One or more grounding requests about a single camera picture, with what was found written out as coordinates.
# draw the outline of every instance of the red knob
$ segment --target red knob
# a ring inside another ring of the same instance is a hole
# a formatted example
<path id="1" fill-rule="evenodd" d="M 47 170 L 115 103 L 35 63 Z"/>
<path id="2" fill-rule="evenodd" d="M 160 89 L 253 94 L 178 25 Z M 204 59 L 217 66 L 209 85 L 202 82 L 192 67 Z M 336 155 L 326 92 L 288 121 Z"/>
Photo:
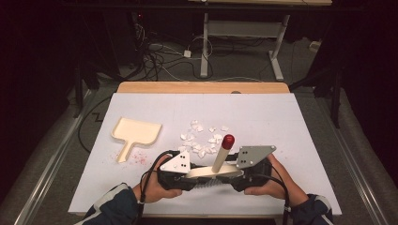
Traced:
<path id="1" fill-rule="evenodd" d="M 231 150 L 232 145 L 234 145 L 235 138 L 231 134 L 225 135 L 222 140 L 222 148 L 225 150 Z"/>

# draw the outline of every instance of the person's hand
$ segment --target person's hand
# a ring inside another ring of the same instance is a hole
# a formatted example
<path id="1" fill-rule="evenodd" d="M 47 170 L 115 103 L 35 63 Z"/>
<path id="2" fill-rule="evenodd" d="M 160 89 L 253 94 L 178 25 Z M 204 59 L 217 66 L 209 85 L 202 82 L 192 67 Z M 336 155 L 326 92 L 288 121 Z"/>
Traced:
<path id="1" fill-rule="evenodd" d="M 293 181 L 292 177 L 289 175 L 284 166 L 273 156 L 273 154 L 269 154 L 267 156 L 269 162 L 272 166 L 278 171 L 281 175 L 284 184 L 287 187 L 289 192 L 290 206 L 296 206 L 301 203 L 304 203 L 308 200 L 308 196 L 305 192 Z M 279 175 L 272 169 L 271 176 L 274 178 L 281 180 Z M 269 180 L 262 187 L 247 187 L 244 192 L 246 195 L 270 195 L 277 199 L 284 199 L 284 189 L 278 183 Z"/>
<path id="2" fill-rule="evenodd" d="M 155 165 L 154 171 L 158 169 L 158 167 L 161 165 L 161 163 L 167 159 L 169 156 L 163 156 L 161 159 L 158 161 L 158 163 Z M 147 179 L 147 174 L 145 175 L 143 181 L 142 181 L 142 186 L 144 187 L 145 181 Z M 141 198 L 141 189 L 140 189 L 140 184 L 136 185 L 132 191 L 134 192 L 135 198 L 137 200 L 140 200 Z M 159 201 L 162 198 L 166 199 L 172 199 L 176 196 L 179 196 L 182 194 L 181 189 L 170 189 L 170 190 L 165 190 L 161 184 L 158 183 L 158 175 L 156 172 L 152 172 L 148 185 L 146 187 L 145 191 L 145 203 L 154 203 Z"/>

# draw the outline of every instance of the person's right hand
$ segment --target person's right hand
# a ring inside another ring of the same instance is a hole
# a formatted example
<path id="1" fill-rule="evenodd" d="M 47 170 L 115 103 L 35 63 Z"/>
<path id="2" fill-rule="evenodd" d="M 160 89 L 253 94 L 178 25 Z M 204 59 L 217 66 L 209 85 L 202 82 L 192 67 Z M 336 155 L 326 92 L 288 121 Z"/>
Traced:
<path id="1" fill-rule="evenodd" d="M 279 175 L 282 177 L 284 184 L 289 192 L 290 206 L 296 206 L 304 203 L 308 200 L 308 196 L 305 192 L 293 181 L 290 174 L 287 172 L 286 168 L 273 156 L 269 154 L 267 156 L 269 162 L 278 171 Z M 281 180 L 279 175 L 272 169 L 271 176 Z M 247 187 L 244 192 L 246 195 L 270 195 L 277 199 L 284 199 L 284 189 L 278 183 L 269 180 L 262 187 Z"/>

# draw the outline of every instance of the jacket sleeve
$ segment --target jacket sleeve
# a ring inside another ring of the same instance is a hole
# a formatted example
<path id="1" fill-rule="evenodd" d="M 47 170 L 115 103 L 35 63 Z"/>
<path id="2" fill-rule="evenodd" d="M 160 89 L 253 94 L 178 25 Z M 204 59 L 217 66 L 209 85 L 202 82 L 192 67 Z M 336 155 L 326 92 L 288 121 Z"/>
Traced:
<path id="1" fill-rule="evenodd" d="M 122 183 L 102 196 L 76 225 L 131 225 L 138 203 L 131 187 Z"/>
<path id="2" fill-rule="evenodd" d="M 308 195 L 309 200 L 292 207 L 290 216 L 294 225 L 330 225 L 333 215 L 329 201 L 320 195 Z"/>

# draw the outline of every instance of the white desk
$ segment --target white desk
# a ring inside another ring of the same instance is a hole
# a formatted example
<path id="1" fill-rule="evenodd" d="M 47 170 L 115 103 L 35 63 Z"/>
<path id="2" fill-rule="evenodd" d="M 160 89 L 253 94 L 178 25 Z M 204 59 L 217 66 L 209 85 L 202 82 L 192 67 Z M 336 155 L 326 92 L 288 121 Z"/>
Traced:
<path id="1" fill-rule="evenodd" d="M 121 164 L 116 156 L 123 143 L 111 136 L 120 116 L 162 124 L 153 145 L 134 147 L 129 160 Z M 242 145 L 277 146 L 275 156 L 295 181 L 306 192 L 326 196 L 333 214 L 342 214 L 293 94 L 114 94 L 69 212 L 85 213 L 121 182 L 137 184 L 156 156 L 182 144 L 180 134 L 187 132 L 191 120 L 198 120 L 205 128 L 195 139 L 200 144 L 207 144 L 211 135 L 207 128 L 224 125 L 236 138 L 233 152 Z M 192 153 L 191 161 L 212 165 L 215 157 L 199 158 Z M 245 196 L 230 185 L 219 185 L 146 204 L 144 217 L 275 218 L 282 212 L 283 201 Z"/>

